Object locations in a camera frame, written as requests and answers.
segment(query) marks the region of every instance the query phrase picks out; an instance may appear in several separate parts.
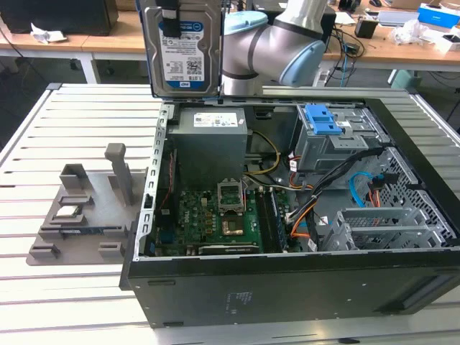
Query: yellow wire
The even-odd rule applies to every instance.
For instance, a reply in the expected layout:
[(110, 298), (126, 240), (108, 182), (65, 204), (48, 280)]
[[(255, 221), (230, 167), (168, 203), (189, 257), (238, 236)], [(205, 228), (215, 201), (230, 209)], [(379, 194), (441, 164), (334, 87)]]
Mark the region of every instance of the yellow wire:
[(261, 174), (266, 174), (266, 173), (269, 173), (270, 171), (276, 169), (276, 167), (278, 166), (278, 164), (280, 164), (280, 152), (278, 151), (278, 149), (276, 148), (275, 144), (272, 143), (272, 141), (270, 139), (268, 139), (265, 135), (263, 135), (261, 132), (258, 132), (258, 131), (253, 131), (254, 133), (257, 133), (259, 136), (261, 136), (262, 138), (264, 138), (265, 140), (267, 140), (267, 142), (270, 144), (270, 146), (273, 148), (273, 150), (276, 152), (276, 160), (275, 160), (275, 163), (272, 167), (269, 167), (268, 169), (265, 169), (265, 170), (258, 170), (258, 171), (248, 171), (246, 172), (246, 174), (249, 174), (249, 175), (261, 175)]

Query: blue plastic latch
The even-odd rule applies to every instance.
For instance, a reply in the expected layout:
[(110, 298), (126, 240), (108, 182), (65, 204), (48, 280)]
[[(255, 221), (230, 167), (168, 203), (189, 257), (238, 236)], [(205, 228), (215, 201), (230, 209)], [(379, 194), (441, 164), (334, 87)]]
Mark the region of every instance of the blue plastic latch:
[(334, 115), (324, 105), (305, 106), (305, 115), (318, 135), (339, 135), (342, 129), (334, 122)]

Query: blue hard drive label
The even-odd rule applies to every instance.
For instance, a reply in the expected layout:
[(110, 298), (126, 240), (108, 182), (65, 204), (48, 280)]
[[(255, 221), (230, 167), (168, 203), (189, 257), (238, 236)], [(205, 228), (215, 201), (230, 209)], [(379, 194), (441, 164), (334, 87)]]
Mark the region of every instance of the blue hard drive label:
[(180, 38), (166, 37), (159, 25), (163, 74), (173, 88), (194, 89), (204, 84), (204, 54), (198, 49), (203, 23), (181, 21)]

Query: cardboard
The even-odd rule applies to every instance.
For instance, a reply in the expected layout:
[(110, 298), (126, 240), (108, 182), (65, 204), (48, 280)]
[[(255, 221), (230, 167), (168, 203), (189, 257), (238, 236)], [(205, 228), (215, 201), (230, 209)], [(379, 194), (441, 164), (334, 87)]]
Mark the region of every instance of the cardboard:
[(116, 8), (119, 11), (136, 11), (135, 0), (116, 0)]
[[(432, 1), (432, 4), (438, 4), (439, 1), (440, 0)], [(385, 4), (392, 9), (418, 9), (424, 2), (427, 2), (427, 0), (392, 0), (391, 3), (385, 0)]]

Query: case sticker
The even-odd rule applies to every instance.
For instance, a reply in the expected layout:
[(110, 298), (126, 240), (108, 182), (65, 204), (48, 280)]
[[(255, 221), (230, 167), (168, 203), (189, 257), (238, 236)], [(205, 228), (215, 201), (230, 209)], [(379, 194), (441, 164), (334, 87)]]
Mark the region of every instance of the case sticker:
[(181, 21), (180, 38), (166, 37), (160, 22), (163, 73), (173, 88), (200, 88), (204, 84), (204, 54), (198, 49), (203, 39), (203, 23)]
[(194, 127), (238, 127), (236, 113), (196, 113)]
[(252, 291), (243, 293), (229, 293), (225, 303), (225, 314), (237, 314), (243, 311), (252, 301)]

